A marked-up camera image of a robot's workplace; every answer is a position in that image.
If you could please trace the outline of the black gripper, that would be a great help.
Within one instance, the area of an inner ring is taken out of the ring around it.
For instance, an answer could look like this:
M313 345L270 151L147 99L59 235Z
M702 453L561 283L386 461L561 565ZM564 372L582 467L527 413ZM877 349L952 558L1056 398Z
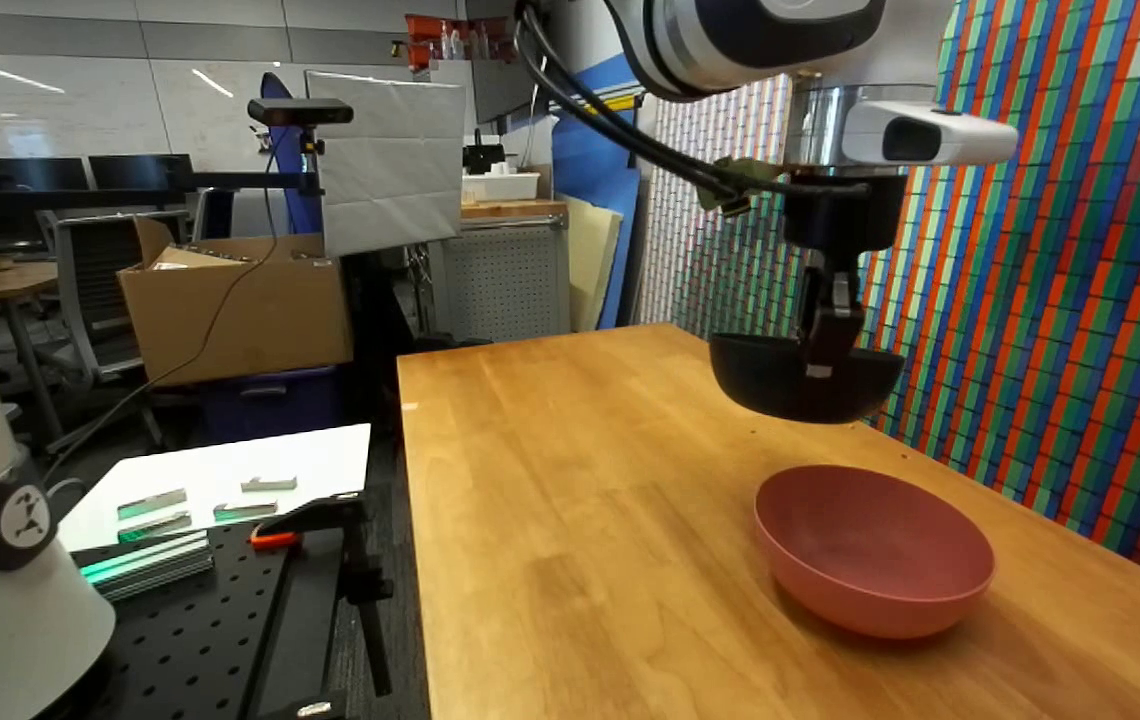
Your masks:
M785 187L785 239L804 252L804 375L830 379L862 323L857 259L895 246L899 175L801 175Z

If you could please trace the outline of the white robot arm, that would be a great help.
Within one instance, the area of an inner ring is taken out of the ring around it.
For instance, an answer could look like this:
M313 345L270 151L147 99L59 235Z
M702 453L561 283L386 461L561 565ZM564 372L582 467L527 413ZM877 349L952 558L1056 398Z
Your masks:
M887 0L602 0L636 79L663 99L702 99L765 76L794 76L815 62L836 62L872 44L887 24ZM899 356L857 349L857 249L830 224L840 208L880 208L899 200L899 179L830 175L822 163L788 163L749 175L736 161L706 163L677 151L619 119L581 85L542 32L538 0L514 0L514 52L527 76L581 126L630 158L689 179L717 208L740 214L755 191L781 191L801 239L818 252L804 276L804 319L794 340L736 336L711 340L720 375L749 369L788 369L801 386L895 386Z

